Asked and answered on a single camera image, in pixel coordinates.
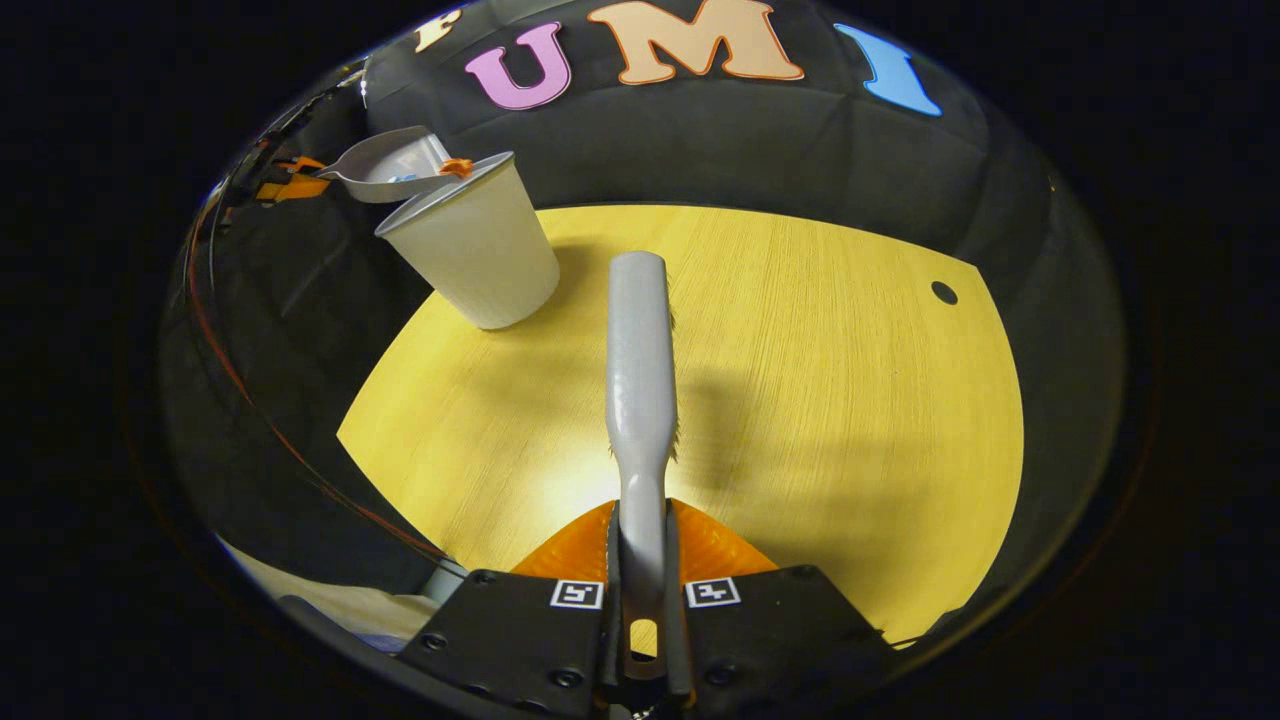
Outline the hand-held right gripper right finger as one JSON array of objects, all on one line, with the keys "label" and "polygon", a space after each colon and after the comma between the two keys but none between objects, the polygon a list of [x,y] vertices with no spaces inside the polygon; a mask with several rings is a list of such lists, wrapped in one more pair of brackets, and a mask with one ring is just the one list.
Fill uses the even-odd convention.
[{"label": "hand-held right gripper right finger", "polygon": [[819,568],[782,568],[708,514],[669,510],[690,714],[827,714],[887,680],[896,651]]}]

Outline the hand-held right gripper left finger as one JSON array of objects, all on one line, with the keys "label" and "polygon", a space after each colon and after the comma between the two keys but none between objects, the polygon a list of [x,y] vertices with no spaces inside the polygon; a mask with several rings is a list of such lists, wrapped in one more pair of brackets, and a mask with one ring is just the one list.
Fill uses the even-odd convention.
[{"label": "hand-held right gripper left finger", "polygon": [[401,662],[502,708],[595,715],[613,514],[605,502],[576,518],[513,571],[471,571],[399,652]]}]

